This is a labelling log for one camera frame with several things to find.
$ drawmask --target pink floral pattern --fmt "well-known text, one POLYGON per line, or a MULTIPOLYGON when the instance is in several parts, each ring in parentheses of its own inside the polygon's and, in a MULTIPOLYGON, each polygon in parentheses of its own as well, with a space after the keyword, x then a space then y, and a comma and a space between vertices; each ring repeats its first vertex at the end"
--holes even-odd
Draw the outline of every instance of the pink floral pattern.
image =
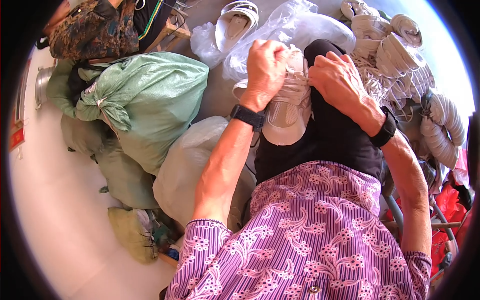
POLYGON ((380 188, 323 161, 263 182, 239 232, 187 225, 166 299, 425 299, 431 260, 402 253, 378 220, 380 188))

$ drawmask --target wrist strap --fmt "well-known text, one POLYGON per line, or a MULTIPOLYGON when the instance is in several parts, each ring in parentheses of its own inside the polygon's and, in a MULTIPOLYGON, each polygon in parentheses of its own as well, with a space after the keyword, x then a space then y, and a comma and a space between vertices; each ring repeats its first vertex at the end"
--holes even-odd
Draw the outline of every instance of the wrist strap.
POLYGON ((253 126, 254 132, 259 132, 264 126, 265 115, 263 112, 256 113, 239 104, 235 105, 230 113, 233 119, 239 119, 253 126))
POLYGON ((398 124, 398 120, 388 109, 388 107, 384 106, 381 108, 381 110, 386 116, 385 123, 382 125, 380 131, 375 136, 370 137, 370 141, 377 148, 384 146, 394 136, 396 126, 398 124))

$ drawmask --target shoe insole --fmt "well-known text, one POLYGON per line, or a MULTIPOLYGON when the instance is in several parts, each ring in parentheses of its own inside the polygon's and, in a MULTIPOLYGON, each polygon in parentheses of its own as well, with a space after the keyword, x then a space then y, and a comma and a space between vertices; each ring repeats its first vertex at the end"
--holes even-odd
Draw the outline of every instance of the shoe insole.
POLYGON ((248 23, 248 19, 242 18, 240 15, 234 15, 230 24, 228 24, 227 30, 225 31, 225 37, 227 39, 234 39, 248 23))

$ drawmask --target white wall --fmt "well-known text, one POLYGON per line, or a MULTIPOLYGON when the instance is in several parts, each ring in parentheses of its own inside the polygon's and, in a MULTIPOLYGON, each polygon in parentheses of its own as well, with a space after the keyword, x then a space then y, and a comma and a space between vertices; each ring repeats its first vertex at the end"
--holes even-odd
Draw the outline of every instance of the white wall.
POLYGON ((97 164, 67 151, 61 111, 47 102, 35 110, 38 67, 53 65, 48 49, 33 53, 25 95, 22 157, 10 154, 20 226, 44 275, 62 299, 157 300, 175 273, 157 260, 145 266, 115 239, 107 208, 119 206, 97 164))

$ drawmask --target shirt button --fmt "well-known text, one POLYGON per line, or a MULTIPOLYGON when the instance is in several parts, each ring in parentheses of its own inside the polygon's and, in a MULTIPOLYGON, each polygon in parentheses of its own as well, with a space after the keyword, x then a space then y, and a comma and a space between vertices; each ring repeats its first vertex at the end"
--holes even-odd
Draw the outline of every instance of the shirt button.
POLYGON ((308 292, 311 294, 316 294, 320 291, 320 287, 318 286, 311 286, 308 288, 308 292))

